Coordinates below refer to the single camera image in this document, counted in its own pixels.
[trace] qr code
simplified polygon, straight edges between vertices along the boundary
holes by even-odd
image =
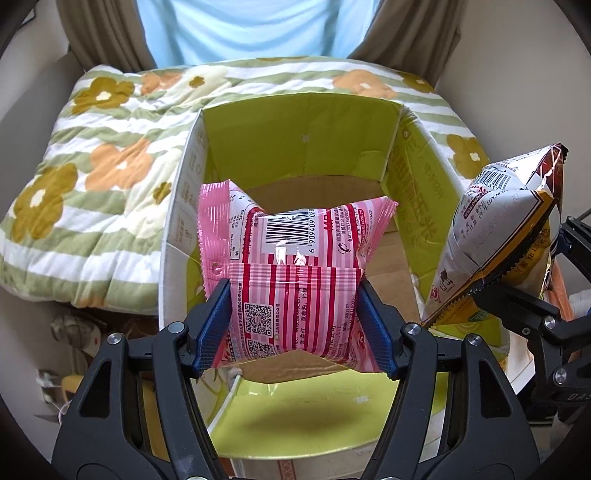
[[[244,303],[244,327],[248,333],[273,336],[273,305]]]
[[[275,346],[272,343],[257,342],[248,338],[246,339],[246,346],[251,358],[267,358],[276,354]]]

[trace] chip bag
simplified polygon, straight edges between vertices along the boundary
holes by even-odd
[[[551,145],[485,166],[462,196],[422,323],[490,318],[470,292],[499,278],[536,297],[547,285],[558,235],[567,150]]]
[[[295,349],[379,371],[355,315],[357,286],[396,208],[380,197],[267,215],[227,180],[203,185],[199,241],[206,295],[230,279],[232,318],[213,366]]]

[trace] white snack bag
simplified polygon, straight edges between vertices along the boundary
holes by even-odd
[[[492,163],[472,181],[441,252],[424,325],[490,318],[469,293],[500,276],[532,295],[543,292],[560,227],[566,152],[556,144]]]

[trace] barcode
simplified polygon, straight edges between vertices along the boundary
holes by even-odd
[[[287,241],[290,245],[310,245],[314,243],[314,222],[310,210],[291,210],[280,215],[267,217],[265,243],[276,245]]]
[[[483,183],[499,190],[505,190],[510,179],[510,175],[501,173],[500,171],[485,170],[476,177],[474,183]]]

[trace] brown cardboard bottom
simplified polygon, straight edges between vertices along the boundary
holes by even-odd
[[[378,182],[349,176],[299,177],[255,187],[247,193],[269,214],[304,207],[330,208],[383,195]],[[419,321],[413,283],[394,221],[367,265],[366,276],[384,303],[394,305],[407,322]],[[246,380],[266,384],[346,369],[301,350],[247,362],[239,367]]]

